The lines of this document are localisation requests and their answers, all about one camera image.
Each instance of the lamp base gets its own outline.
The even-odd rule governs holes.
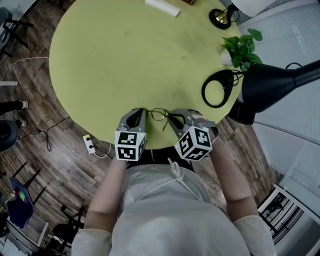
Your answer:
[[[223,100],[218,105],[212,105],[206,98],[207,85],[212,81],[219,82],[221,84],[221,86],[223,87],[223,91],[224,91]],[[201,96],[202,96],[202,99],[205,102],[205,104],[207,104],[211,108],[218,109],[227,103],[227,101],[231,95],[231,91],[232,91],[233,87],[234,87],[234,73],[229,69],[220,70],[220,71],[210,75],[204,81],[202,88],[201,88]]]
[[[227,17],[226,11],[213,9],[209,12],[209,19],[218,29],[226,30],[231,27],[231,19]]]
[[[236,101],[228,116],[240,123],[240,124],[244,124],[244,125],[252,125],[255,121],[255,116],[256,116],[256,113],[253,112],[248,106],[246,106],[245,104],[239,102],[239,101]]]

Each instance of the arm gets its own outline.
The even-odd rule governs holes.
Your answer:
[[[97,192],[92,198],[85,217],[86,229],[106,230],[112,233],[117,222],[122,186],[127,162],[113,159]]]
[[[232,222],[258,215],[257,205],[248,181],[231,157],[227,147],[217,138],[212,143],[210,158],[226,200],[226,211]]]

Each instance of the black chair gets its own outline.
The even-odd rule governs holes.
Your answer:
[[[7,211],[10,216],[10,220],[19,228],[24,229],[28,224],[29,219],[35,211],[35,204],[41,197],[46,187],[44,187],[38,194],[35,200],[31,199],[28,191],[28,187],[34,181],[34,179],[39,174],[38,170],[35,175],[32,176],[24,185],[15,179],[16,175],[25,167],[27,162],[25,162],[10,178],[12,188],[16,194],[16,199],[14,201],[9,201],[7,205]]]
[[[17,30],[19,25],[33,27],[33,24],[23,22],[21,20],[12,19],[12,13],[8,11],[7,8],[1,7],[0,25],[2,25],[4,28],[3,32],[0,34],[0,57],[2,56],[2,54],[12,57],[12,54],[5,51],[6,46],[12,38],[16,39],[20,44],[28,48],[28,45],[17,34],[15,34],[15,31]]]
[[[0,120],[0,152],[12,147],[18,138],[18,126],[11,120]]]
[[[83,211],[85,210],[85,207],[81,206],[77,219],[74,219],[72,216],[70,216],[66,212],[66,208],[67,207],[63,205],[61,207],[61,211],[64,213],[65,216],[68,217],[68,224],[58,224],[52,230],[52,233],[56,237],[63,240],[63,243],[59,246],[59,248],[56,249],[56,251],[59,253],[63,252],[67,244],[72,244],[76,234],[78,233],[78,230],[83,229],[85,226],[85,224],[81,222],[81,216]]]

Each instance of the person's leg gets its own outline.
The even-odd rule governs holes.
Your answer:
[[[152,165],[154,161],[152,159],[151,150],[144,150],[138,161],[129,161],[128,169],[135,166]]]
[[[16,126],[18,126],[18,128],[22,127],[26,127],[27,126],[27,120],[25,119],[25,117],[22,114],[17,114],[15,116],[15,124]]]
[[[28,101],[26,100],[16,100],[16,101],[8,101],[0,103],[0,116],[4,113],[21,110],[28,107]]]
[[[20,120],[15,120],[14,121],[18,129],[22,126],[22,122]]]

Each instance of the black cable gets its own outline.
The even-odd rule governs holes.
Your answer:
[[[295,64],[295,65],[297,65],[297,66],[299,66],[300,68],[302,68],[302,65],[301,64],[299,64],[299,63],[297,63],[297,62],[292,62],[292,63],[290,63],[289,65],[287,65],[286,67],[285,67],[285,69],[287,70],[291,65],[293,65],[293,64]]]
[[[231,22],[237,22],[237,21],[240,19],[240,13],[239,13],[239,11],[237,10],[236,12],[238,13],[238,18],[237,18],[235,21],[232,21],[232,20],[231,20]]]
[[[48,135],[49,130],[50,130],[51,128],[53,128],[53,127],[56,127],[57,125],[61,124],[63,121],[65,121],[65,120],[67,120],[67,119],[69,119],[69,118],[70,118],[70,116],[69,116],[69,117],[66,117],[65,119],[62,119],[60,122],[58,122],[58,123],[56,123],[55,125],[49,127],[46,131],[44,131],[44,130],[34,130],[34,131],[28,133],[27,135],[25,135],[25,136],[23,136],[23,137],[21,137],[21,138],[18,138],[18,141],[21,141],[22,139],[28,137],[29,135],[36,135],[36,134],[44,133],[44,134],[45,134],[45,138],[46,138],[46,148],[47,148],[47,150],[48,150],[49,152],[51,152],[51,151],[52,151],[52,144],[51,144],[51,142],[50,142],[50,140],[49,140],[49,135]]]
[[[244,76],[243,72],[240,72],[239,70],[236,69],[231,69],[233,72],[233,75],[236,76],[236,79],[233,80],[233,82],[236,81],[236,84],[233,85],[233,87],[237,86],[239,84],[240,79]]]
[[[226,10],[228,10],[228,8],[224,9],[222,12],[220,12],[217,16],[215,17],[218,17],[219,15],[223,14]]]
[[[86,140],[87,141],[91,141],[92,139],[93,139],[94,137],[93,136],[91,136],[90,138],[86,138]],[[99,147],[99,146],[94,146],[94,145],[90,145],[89,146],[89,149],[92,149],[92,148],[97,148],[97,149],[99,149],[101,152],[103,152],[103,153],[105,153],[111,160],[113,159],[113,157],[111,157],[110,155],[109,155],[109,153],[110,153],[110,151],[109,151],[109,153],[107,153],[106,151],[104,151],[101,147]]]

